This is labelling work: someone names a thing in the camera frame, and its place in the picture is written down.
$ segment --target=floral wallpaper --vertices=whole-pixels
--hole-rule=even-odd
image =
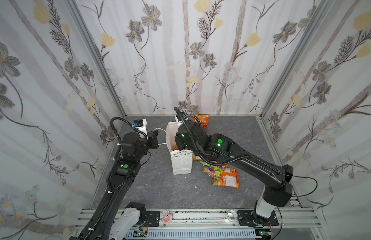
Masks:
[[[0,2],[0,239],[68,239],[89,207],[119,115],[95,66],[64,2]]]
[[[371,2],[333,2],[263,120],[328,237],[371,239]]]
[[[128,114],[260,114],[320,1],[76,3]]]

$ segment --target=cable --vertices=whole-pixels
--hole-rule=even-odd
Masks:
[[[281,211],[280,211],[279,207],[276,207],[276,208],[279,210],[280,218],[281,218],[280,230],[271,240],[274,240],[279,235],[279,233],[281,232],[281,228],[283,228],[283,216],[281,215]]]
[[[195,119],[195,121],[197,121],[197,123],[199,124],[199,126],[201,127],[202,126],[202,123],[200,122],[199,118],[195,115],[188,115],[188,116],[191,116]]]
[[[154,131],[155,131],[156,129],[160,129],[160,130],[163,130],[164,132],[166,132],[163,128],[159,128],[159,127],[157,127],[157,128],[154,129]]]
[[[264,164],[265,166],[267,166],[267,167],[269,167],[271,170],[273,170],[273,171],[275,171],[273,168],[271,168],[270,166],[268,166],[267,164]],[[317,189],[317,186],[318,186],[318,183],[317,183],[317,180],[316,179],[314,179],[313,177],[303,177],[303,176],[293,176],[293,175],[287,175],[287,174],[284,174],[284,173],[281,173],[281,172],[277,172],[278,174],[281,174],[281,175],[284,175],[284,176],[288,176],[288,177],[299,177],[299,178],[309,178],[309,179],[313,179],[313,180],[315,180],[315,182],[316,182],[316,187],[315,187],[315,189],[312,191],[312,192],[310,192],[310,193],[308,193],[308,194],[304,194],[304,195],[299,195],[299,196],[293,196],[293,197],[305,197],[305,196],[307,196],[307,195],[309,195],[309,194],[311,194],[311,193],[313,193],[314,191],[316,191],[316,189]]]
[[[142,167],[144,164],[146,164],[147,162],[148,162],[148,160],[151,158],[151,153],[150,153],[150,151],[148,151],[147,153],[149,153],[150,154],[150,156],[148,157],[148,159],[140,166],[140,167]]]

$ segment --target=marble-pattern floor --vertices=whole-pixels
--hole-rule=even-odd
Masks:
[[[173,116],[126,117],[130,122],[141,118],[147,119],[147,131],[155,127],[165,129],[168,121],[174,121]],[[255,117],[212,116],[208,126],[209,128],[204,128],[207,134],[222,133],[254,155],[274,163]],[[131,128],[123,124],[120,136],[123,137],[127,132],[131,132]],[[165,142],[165,132],[159,130],[158,141]],[[191,174],[173,175],[171,157],[166,145],[160,145],[158,149],[151,149],[150,152],[151,159],[140,169],[120,208],[124,208],[129,202],[143,203],[148,209],[253,207],[262,193],[264,184],[240,169],[238,169],[239,189],[214,186],[212,177],[203,173],[202,165],[196,162],[193,162]],[[95,194],[91,206],[93,209],[102,199],[106,188],[105,177],[112,165],[113,160],[110,160]]]

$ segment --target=colorful snack package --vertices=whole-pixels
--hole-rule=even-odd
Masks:
[[[203,172],[207,173],[211,177],[220,180],[221,174],[224,172],[223,169],[219,167],[215,167],[215,169],[209,168],[209,167],[203,167]]]
[[[217,186],[239,188],[239,179],[235,168],[226,168],[220,177],[220,180],[212,178],[212,184]]]
[[[202,124],[202,127],[208,127],[208,118],[210,117],[209,115],[206,114],[194,114],[197,118],[199,118],[200,123]]]
[[[199,156],[195,156],[194,155],[193,156],[193,160],[194,161],[198,161],[198,163],[200,163],[201,165],[206,166],[206,167],[209,167],[209,168],[215,167],[215,166],[211,166],[208,163],[206,163],[205,161],[203,161]],[[218,167],[224,170],[224,169],[226,169],[228,167],[228,164],[227,165],[224,165],[224,166],[218,166]]]

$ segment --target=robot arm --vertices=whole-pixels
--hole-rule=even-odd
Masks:
[[[265,184],[263,195],[255,206],[254,219],[260,217],[264,222],[271,216],[275,207],[284,207],[287,204],[292,196],[292,185],[289,183],[293,176],[291,166],[271,164],[241,148],[222,134],[208,136],[198,123],[187,119],[178,108],[174,109],[177,118],[183,122],[175,137],[179,150],[188,148],[213,166],[230,164]]]

